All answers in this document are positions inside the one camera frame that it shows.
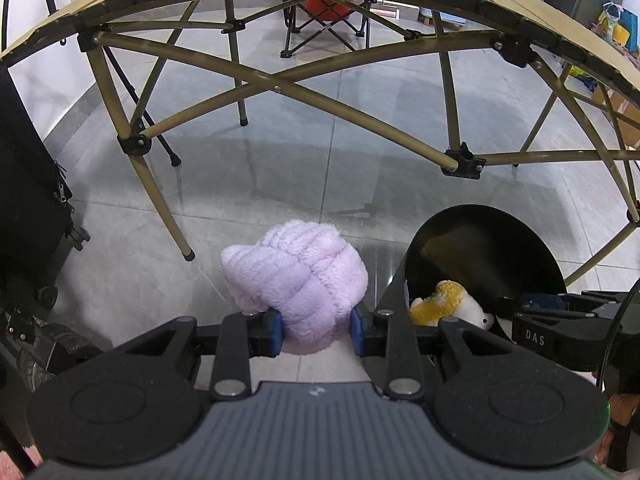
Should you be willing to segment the right hand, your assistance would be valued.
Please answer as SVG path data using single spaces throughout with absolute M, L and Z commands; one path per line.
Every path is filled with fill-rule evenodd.
M 639 373 L 607 365 L 598 376 L 608 398 L 610 421 L 594 460 L 619 474 L 639 478 Z

